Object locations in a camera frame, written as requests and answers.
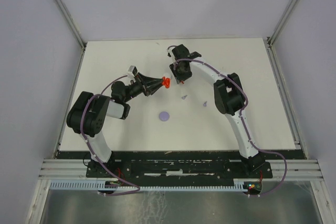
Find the orange round charging case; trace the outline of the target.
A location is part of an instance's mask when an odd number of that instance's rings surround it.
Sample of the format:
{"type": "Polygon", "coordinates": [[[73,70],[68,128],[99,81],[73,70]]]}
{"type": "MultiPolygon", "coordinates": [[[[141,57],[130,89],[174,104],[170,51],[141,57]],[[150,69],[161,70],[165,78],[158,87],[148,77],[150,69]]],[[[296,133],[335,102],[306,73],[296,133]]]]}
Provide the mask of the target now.
{"type": "Polygon", "coordinates": [[[170,87],[171,84],[171,79],[168,77],[163,77],[162,78],[162,86],[164,86],[166,89],[170,87]]]}

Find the purple round charging case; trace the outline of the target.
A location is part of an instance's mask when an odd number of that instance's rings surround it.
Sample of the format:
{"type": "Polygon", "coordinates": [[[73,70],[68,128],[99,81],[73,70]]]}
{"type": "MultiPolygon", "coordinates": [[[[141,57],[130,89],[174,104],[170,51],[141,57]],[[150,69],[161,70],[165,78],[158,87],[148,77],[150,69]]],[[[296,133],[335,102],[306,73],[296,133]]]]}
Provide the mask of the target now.
{"type": "Polygon", "coordinates": [[[170,119],[170,114],[166,111],[162,111],[159,113],[159,119],[163,122],[166,122],[170,119]]]}

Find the white round charging case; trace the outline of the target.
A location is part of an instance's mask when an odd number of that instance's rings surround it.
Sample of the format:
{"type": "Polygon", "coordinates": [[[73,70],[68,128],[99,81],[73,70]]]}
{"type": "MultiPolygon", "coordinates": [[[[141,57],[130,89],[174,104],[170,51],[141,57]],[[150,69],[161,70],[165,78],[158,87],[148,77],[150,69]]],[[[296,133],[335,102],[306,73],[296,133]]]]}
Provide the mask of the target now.
{"type": "Polygon", "coordinates": [[[172,75],[171,75],[171,73],[166,72],[166,73],[164,74],[164,77],[166,77],[166,78],[171,78],[172,75]]]}

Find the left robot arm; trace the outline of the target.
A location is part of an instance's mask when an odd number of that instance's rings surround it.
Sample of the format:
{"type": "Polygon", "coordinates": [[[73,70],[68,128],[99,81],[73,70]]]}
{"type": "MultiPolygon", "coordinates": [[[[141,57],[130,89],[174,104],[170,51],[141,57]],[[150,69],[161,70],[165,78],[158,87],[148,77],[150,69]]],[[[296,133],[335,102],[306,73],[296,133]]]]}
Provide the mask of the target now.
{"type": "Polygon", "coordinates": [[[98,171],[105,177],[112,176],[116,171],[112,159],[112,150],[108,147],[102,128],[106,117],[125,120],[130,112],[129,101],[140,94],[149,97],[161,87],[170,87],[168,77],[151,78],[141,73],[131,77],[130,84],[125,84],[121,76],[107,85],[111,95],[83,91],[75,101],[67,115],[67,126],[81,135],[91,153],[91,159],[99,162],[98,171]]]}

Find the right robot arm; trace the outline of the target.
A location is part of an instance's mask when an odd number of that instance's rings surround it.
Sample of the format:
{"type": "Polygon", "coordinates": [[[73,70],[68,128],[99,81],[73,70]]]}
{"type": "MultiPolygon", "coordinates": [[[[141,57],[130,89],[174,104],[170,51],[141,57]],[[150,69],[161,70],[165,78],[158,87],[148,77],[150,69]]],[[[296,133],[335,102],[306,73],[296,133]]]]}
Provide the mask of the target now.
{"type": "Polygon", "coordinates": [[[169,46],[167,55],[173,60],[170,70],[178,84],[199,72],[213,87],[215,106],[228,119],[238,143],[241,172],[246,177],[254,177],[259,173],[265,159],[254,147],[255,141],[245,113],[248,98],[242,89],[239,76],[236,73],[220,72],[202,59],[201,54],[190,52],[183,44],[169,46]]]}

